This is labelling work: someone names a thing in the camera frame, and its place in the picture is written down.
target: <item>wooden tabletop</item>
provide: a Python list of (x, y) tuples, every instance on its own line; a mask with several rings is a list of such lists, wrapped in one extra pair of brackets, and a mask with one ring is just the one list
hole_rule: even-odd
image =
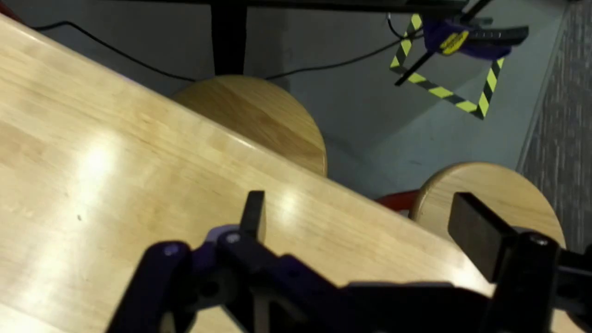
[(403, 217), (4, 17), (0, 41), (0, 332), (102, 332), (146, 247), (198, 247), (252, 189), (263, 243), (335, 284), (490, 293)]

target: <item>gray carpet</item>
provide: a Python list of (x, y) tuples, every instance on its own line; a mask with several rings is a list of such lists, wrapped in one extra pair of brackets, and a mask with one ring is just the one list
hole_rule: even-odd
[(563, 223), (568, 249), (592, 243), (592, 3), (568, 8), (542, 110), (524, 160)]

